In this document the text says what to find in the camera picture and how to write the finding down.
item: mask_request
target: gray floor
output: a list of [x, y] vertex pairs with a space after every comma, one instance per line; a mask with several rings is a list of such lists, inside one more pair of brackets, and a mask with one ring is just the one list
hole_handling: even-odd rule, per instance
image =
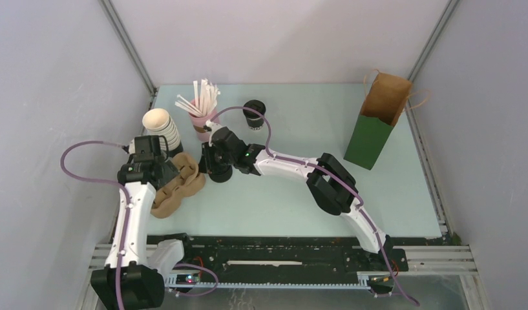
[[465, 296], [457, 276], [404, 276], [400, 277], [399, 281], [406, 292], [420, 301], [421, 307], [414, 307], [400, 296], [376, 300], [366, 291], [219, 289], [207, 296], [195, 298], [177, 298], [174, 294], [167, 294], [160, 309], [467, 309]]

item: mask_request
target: table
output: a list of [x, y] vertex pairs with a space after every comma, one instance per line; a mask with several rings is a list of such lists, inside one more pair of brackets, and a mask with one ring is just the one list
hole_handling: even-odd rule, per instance
[[[219, 85], [218, 109], [259, 99], [273, 128], [270, 147], [302, 157], [334, 155], [352, 174], [364, 205], [382, 230], [395, 237], [441, 236], [436, 213], [406, 116], [401, 116], [372, 170], [343, 160], [363, 104], [360, 84]], [[193, 98], [192, 85], [159, 88], [154, 108], [169, 111], [184, 150], [197, 161], [201, 142], [186, 112], [174, 106], [176, 95]], [[241, 110], [220, 117], [240, 139], [264, 144], [265, 127], [248, 129]], [[186, 198], [165, 219], [151, 217], [148, 234], [187, 233], [211, 236], [353, 236], [339, 216], [323, 212], [305, 183], [244, 175], [234, 170], [225, 183], [207, 178], [205, 187]]]

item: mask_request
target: paper bag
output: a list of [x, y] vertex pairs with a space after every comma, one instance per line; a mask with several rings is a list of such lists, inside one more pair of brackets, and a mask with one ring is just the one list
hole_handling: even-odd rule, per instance
[[378, 71], [357, 117], [345, 160], [368, 170], [374, 167], [411, 89], [412, 82]]

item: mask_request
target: cup lid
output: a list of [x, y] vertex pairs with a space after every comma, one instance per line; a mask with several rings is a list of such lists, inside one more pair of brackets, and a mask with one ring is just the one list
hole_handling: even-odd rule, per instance
[[[243, 105], [243, 107], [254, 109], [254, 110], [260, 112], [262, 115], [266, 114], [266, 105], [263, 102], [261, 102], [260, 100], [255, 100], [255, 99], [250, 100], [247, 103], [245, 103]], [[247, 110], [243, 110], [243, 114], [247, 118], [259, 118], [260, 117], [260, 116], [256, 115], [255, 113], [247, 111]]]

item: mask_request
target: pink cup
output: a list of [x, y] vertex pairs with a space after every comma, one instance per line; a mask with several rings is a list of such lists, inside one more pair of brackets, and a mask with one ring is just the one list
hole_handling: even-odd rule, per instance
[[[210, 132], [206, 132], [203, 129], [203, 126], [205, 125], [206, 121], [213, 118], [216, 115], [217, 111], [216, 108], [214, 108], [209, 115], [204, 116], [203, 118], [198, 118], [191, 113], [189, 113], [189, 119], [191, 119], [191, 123], [193, 124], [193, 128], [195, 129], [195, 132], [197, 133], [197, 138], [201, 142], [208, 142], [209, 138], [211, 136]], [[214, 120], [215, 123], [220, 123], [219, 118], [216, 118]]]

